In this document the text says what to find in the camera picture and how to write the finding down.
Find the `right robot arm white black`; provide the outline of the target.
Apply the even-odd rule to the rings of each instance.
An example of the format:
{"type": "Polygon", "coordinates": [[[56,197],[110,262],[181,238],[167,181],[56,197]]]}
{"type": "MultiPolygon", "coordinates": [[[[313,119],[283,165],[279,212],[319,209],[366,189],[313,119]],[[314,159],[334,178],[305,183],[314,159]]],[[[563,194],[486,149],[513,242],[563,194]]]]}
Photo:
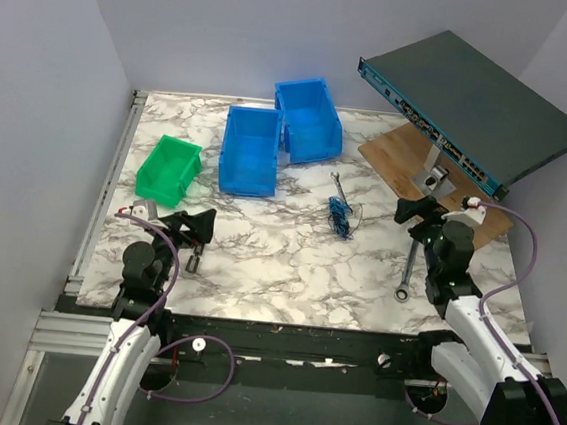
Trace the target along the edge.
{"type": "Polygon", "coordinates": [[[397,202],[395,221],[409,229],[426,258],[426,295],[453,329],[448,341],[417,347],[412,371],[442,377],[472,411],[473,425],[567,425],[567,388],[547,378],[510,341],[470,275],[474,232],[490,204],[467,197],[449,211],[431,195],[397,202]]]}

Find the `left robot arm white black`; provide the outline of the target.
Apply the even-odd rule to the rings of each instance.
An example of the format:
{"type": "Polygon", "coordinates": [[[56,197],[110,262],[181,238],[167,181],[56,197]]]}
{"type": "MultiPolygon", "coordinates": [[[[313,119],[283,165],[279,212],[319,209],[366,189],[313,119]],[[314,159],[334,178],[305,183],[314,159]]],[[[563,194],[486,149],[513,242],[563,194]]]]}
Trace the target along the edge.
{"type": "Polygon", "coordinates": [[[186,271],[193,273],[213,239],[217,211],[160,217],[141,205],[122,207],[127,219],[151,236],[123,251],[122,278],[104,347],[76,399],[59,420],[44,425],[121,425],[137,385],[154,356],[170,349],[166,301],[181,270],[179,252],[191,250],[186,271]]]}

